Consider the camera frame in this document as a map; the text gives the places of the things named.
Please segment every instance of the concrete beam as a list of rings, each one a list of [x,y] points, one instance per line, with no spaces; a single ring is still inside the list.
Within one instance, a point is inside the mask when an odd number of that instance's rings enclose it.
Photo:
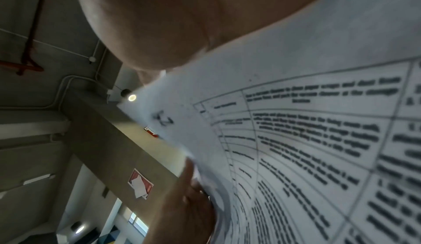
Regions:
[[[0,140],[65,133],[69,126],[57,111],[0,111]]]

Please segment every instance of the window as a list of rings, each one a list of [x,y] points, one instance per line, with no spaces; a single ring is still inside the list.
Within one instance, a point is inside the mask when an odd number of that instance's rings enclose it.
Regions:
[[[135,213],[132,213],[128,222],[131,223],[143,236],[146,236],[146,233],[148,233],[148,226],[145,225],[145,223],[142,222]]]

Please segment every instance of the ceiling light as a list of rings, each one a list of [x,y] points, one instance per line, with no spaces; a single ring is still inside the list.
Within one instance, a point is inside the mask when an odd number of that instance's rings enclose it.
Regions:
[[[128,101],[136,101],[136,98],[137,98],[136,95],[132,94],[127,99]]]
[[[85,229],[85,226],[81,226],[78,228],[78,230],[76,230],[75,234],[79,234],[80,232],[82,232]]]

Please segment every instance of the recessed light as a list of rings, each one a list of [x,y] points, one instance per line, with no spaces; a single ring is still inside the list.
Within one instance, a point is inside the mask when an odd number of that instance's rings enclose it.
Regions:
[[[128,101],[136,101],[136,98],[137,98],[136,95],[132,94],[127,99]]]
[[[78,229],[78,230],[76,230],[76,233],[75,233],[75,234],[79,234],[79,233],[80,233],[80,232],[82,232],[84,229],[85,229],[85,226],[81,226],[81,227],[79,227],[79,229]]]

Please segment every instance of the hand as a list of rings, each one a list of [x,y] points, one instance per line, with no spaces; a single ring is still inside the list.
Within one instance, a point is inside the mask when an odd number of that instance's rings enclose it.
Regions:
[[[164,199],[144,244],[206,244],[214,230],[215,211],[186,160],[183,173]]]

